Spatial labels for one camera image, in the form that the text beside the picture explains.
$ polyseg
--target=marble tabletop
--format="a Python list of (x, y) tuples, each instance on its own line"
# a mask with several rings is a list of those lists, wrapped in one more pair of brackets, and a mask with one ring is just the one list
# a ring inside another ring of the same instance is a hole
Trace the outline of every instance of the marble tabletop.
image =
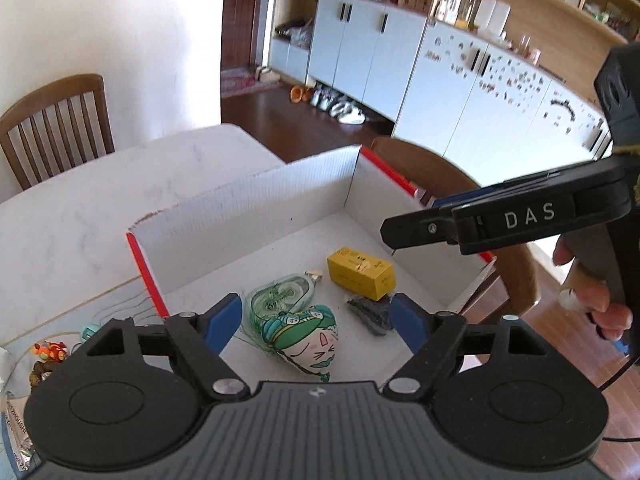
[(113, 153), (0, 204), (0, 345), (139, 275), (145, 214), (283, 162), (222, 124)]

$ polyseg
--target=yellow box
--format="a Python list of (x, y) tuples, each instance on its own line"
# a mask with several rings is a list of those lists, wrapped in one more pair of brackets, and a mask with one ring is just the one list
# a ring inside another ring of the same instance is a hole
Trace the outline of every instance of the yellow box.
[(354, 249), (343, 247), (326, 259), (329, 277), (365, 298), (377, 301), (396, 288), (396, 274), (391, 262), (380, 260)]

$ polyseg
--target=doormat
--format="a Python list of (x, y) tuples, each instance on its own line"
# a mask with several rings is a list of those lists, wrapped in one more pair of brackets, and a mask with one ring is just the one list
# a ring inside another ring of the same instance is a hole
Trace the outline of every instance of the doormat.
[(220, 97), (222, 99), (261, 90), (271, 90), (279, 86), (279, 81), (256, 81), (255, 73), (248, 66), (220, 72)]

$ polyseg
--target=white cardboard box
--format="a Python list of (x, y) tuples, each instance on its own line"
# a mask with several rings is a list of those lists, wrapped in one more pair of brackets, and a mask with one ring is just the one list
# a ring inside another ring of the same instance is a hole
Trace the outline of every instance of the white cardboard box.
[[(350, 246), (391, 259), (398, 282), (428, 312), (458, 312), (492, 268), (447, 244), (393, 253), (380, 238), (385, 218), (421, 208), (414, 188), (359, 146), (322, 153), (236, 180), (161, 212), (127, 233), (145, 285), (161, 316), (203, 313), (229, 292), (320, 269), (314, 304), (335, 314), (340, 346), (332, 381), (384, 383), (411, 357), (396, 332), (374, 336), (345, 304), (350, 293), (328, 278), (326, 258)], [(308, 381), (278, 356), (241, 339), (221, 357), (252, 388), (261, 380)]]

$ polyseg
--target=white cabinet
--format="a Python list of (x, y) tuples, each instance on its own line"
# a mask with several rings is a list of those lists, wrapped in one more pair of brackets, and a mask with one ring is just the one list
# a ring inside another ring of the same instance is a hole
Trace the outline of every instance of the white cabinet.
[(442, 23), (427, 27), (394, 137), (443, 155), (484, 66), (487, 46)]
[(334, 84), (342, 33), (351, 0), (319, 0), (314, 22), (308, 74), (328, 85)]
[(289, 41), (272, 38), (269, 47), (269, 67), (278, 72), (286, 72), (288, 57)]
[(306, 82), (306, 66), (309, 51), (293, 46), (289, 41), (273, 38), (269, 49), (269, 67), (288, 75), (290, 78)]
[(523, 161), (534, 155), (520, 145), (549, 83), (539, 69), (490, 45), (444, 156), (481, 186), (529, 173)]
[(335, 69), (334, 88), (362, 101), (385, 7), (370, 0), (351, 0)]
[(386, 6), (362, 101), (395, 121), (411, 77), (426, 18)]
[(552, 81), (520, 149), (524, 173), (599, 157), (606, 149), (602, 115), (561, 84)]

